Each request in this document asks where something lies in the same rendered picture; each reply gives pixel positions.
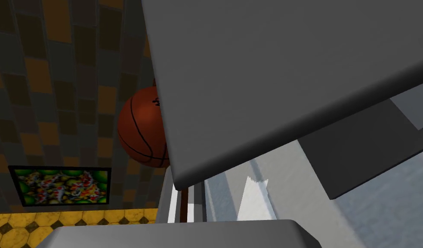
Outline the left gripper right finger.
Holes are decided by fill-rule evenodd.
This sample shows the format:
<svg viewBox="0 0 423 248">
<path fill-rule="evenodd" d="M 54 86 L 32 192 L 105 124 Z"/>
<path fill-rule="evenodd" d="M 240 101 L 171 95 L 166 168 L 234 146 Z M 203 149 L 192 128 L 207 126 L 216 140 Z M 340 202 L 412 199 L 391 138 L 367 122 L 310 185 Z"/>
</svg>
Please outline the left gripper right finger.
<svg viewBox="0 0 423 248">
<path fill-rule="evenodd" d="M 254 180 L 247 177 L 237 221 L 276 220 L 267 190 L 268 180 Z"/>
</svg>

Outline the orange basketball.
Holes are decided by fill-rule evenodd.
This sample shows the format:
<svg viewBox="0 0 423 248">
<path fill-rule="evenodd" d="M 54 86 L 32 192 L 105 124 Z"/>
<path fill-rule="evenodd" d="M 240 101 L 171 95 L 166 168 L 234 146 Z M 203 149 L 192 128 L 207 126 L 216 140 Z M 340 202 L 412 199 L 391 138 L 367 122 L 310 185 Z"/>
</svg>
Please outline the orange basketball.
<svg viewBox="0 0 423 248">
<path fill-rule="evenodd" d="M 124 151 L 138 163 L 167 168 L 168 147 L 155 86 L 138 90 L 122 107 L 117 121 L 118 138 Z"/>
</svg>

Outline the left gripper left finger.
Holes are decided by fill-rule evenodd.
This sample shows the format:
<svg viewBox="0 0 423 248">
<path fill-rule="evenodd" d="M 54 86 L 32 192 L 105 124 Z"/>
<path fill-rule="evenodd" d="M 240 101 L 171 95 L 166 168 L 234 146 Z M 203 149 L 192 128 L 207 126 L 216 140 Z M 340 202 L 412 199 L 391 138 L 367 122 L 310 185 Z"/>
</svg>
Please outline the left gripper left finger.
<svg viewBox="0 0 423 248">
<path fill-rule="evenodd" d="M 178 191 L 172 186 L 167 222 L 193 223 L 195 221 L 194 200 L 194 186 L 182 191 Z"/>
</svg>

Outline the colourful framed wall picture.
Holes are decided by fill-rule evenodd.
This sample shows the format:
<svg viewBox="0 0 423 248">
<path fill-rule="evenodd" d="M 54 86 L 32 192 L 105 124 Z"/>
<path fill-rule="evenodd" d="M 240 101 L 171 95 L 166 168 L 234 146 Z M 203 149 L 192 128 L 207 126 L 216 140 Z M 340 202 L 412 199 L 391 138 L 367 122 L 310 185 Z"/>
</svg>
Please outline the colourful framed wall picture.
<svg viewBox="0 0 423 248">
<path fill-rule="evenodd" d="M 111 168 L 9 166 L 24 207 L 107 205 Z"/>
</svg>

